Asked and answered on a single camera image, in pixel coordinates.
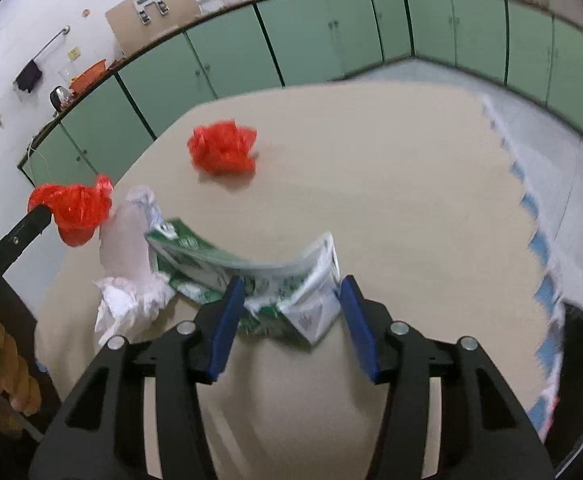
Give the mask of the person's left hand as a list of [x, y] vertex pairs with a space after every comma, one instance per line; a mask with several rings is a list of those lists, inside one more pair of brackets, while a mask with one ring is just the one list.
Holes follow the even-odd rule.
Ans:
[[40, 385], [30, 374], [26, 360], [18, 353], [14, 337], [0, 322], [0, 433], [19, 437], [23, 428], [14, 412], [34, 415], [41, 404]]

